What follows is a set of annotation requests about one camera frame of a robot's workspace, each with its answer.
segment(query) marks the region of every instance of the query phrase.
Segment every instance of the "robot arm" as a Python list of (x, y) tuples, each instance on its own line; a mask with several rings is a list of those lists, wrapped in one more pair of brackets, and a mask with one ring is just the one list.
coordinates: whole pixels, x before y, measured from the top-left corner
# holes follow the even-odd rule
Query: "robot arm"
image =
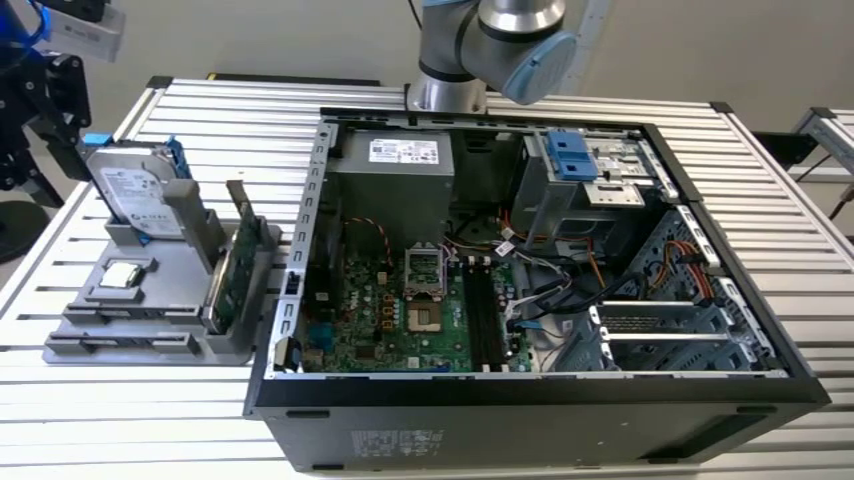
[(41, 47), (114, 61), (125, 15), (107, 1), (31, 1), (42, 15), (31, 35), (10, 0), (0, 0), (0, 190), (22, 188), (49, 207), (61, 207), (63, 199), (39, 171), (25, 127), (47, 143), (66, 176), (89, 181), (78, 145), (93, 118), (82, 58), (34, 46), (42, 42)]
[(484, 113), (486, 86), (537, 102), (561, 82), (576, 54), (562, 30), (565, 0), (425, 0), (421, 76), (413, 110)]

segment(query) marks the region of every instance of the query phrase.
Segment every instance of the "metal table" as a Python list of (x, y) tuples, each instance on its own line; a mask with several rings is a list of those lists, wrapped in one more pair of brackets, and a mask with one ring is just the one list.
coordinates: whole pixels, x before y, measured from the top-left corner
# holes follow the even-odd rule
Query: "metal table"
[[(117, 138), (177, 134), (209, 207), (235, 218), (225, 181), (286, 232), (275, 299), (322, 106), (402, 108), (400, 88), (174, 80), (149, 88)], [(854, 249), (733, 114), (704, 103), (490, 98), (502, 115), (656, 123), (835, 404), (701, 466), (650, 478), (854, 478)], [(42, 343), (107, 243), (107, 209), (75, 190), (0, 291), (0, 473), (78, 478), (234, 478), (293, 472), (263, 423), (241, 418), (250, 367), (57, 366)], [(401, 472), (366, 478), (636, 478), (632, 469)]]

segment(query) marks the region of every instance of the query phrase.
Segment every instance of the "motherboard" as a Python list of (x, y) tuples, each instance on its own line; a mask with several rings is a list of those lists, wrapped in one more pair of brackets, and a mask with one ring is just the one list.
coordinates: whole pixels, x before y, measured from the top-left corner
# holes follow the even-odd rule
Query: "motherboard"
[[(405, 265), (404, 258), (396, 260), (396, 265)], [(416, 268), (410, 270), (410, 276), (432, 271), (424, 259), (413, 263)], [(448, 264), (448, 268), (444, 265), (442, 296), (437, 291), (433, 292), (436, 296), (413, 296), (413, 290), (406, 288), (408, 273), (402, 268), (388, 271), (376, 258), (349, 258), (337, 314), (325, 319), (330, 321), (315, 319), (309, 325), (306, 370), (339, 373), (480, 370), (481, 367), (473, 363), (473, 358), (477, 358), (473, 352), (478, 350), (477, 345), (473, 349), (473, 339), (474, 342), (480, 340), (477, 335), (473, 336), (466, 303), (473, 292), (466, 291), (465, 268), (461, 262)], [(508, 299), (517, 294), (510, 265), (496, 264), (489, 275), (492, 311), (502, 312)], [(420, 284), (428, 284), (440, 279), (420, 280)], [(505, 369), (532, 371), (525, 338), (508, 340), (510, 337), (501, 313), (490, 320), (498, 329), (496, 339), (502, 342)]]

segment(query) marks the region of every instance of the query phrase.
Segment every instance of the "gray wall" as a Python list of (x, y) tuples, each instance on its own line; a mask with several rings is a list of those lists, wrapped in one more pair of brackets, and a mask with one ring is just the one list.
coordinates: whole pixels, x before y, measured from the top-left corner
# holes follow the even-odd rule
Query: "gray wall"
[(752, 128), (854, 106), (851, 0), (614, 0), (582, 94), (725, 100)]
[[(417, 75), (418, 30), (405, 0), (114, 2), (129, 18), (119, 61), (87, 63), (101, 130), (115, 128), (157, 74), (227, 71), (388, 85)], [(576, 24), (584, 0), (569, 3)], [(613, 0), (581, 93), (725, 100), (750, 127), (788, 129), (809, 106), (854, 107), (852, 18), (851, 0)], [(832, 193), (817, 195), (833, 203)], [(847, 224), (854, 233), (854, 221)]]

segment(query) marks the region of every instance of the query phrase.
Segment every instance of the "green circuit board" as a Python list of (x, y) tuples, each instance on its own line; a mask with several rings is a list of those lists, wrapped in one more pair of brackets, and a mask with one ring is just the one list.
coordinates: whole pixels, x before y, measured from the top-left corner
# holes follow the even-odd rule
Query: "green circuit board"
[[(346, 261), (337, 319), (310, 325), (310, 348), (305, 355), (307, 370), (341, 373), (472, 372), (461, 267), (449, 266), (446, 296), (442, 302), (434, 303), (422, 298), (408, 301), (402, 269), (396, 269), (385, 285), (381, 284), (381, 266), (374, 259), (354, 257)], [(504, 301), (500, 300), (501, 295), (513, 289), (509, 266), (493, 269), (493, 280), (496, 301), (500, 303)], [(410, 310), (425, 305), (438, 309), (437, 321), (430, 324), (410, 318)], [(433, 331), (413, 331), (420, 328)], [(508, 365), (512, 371), (532, 370), (525, 340), (520, 355), (508, 360)]]

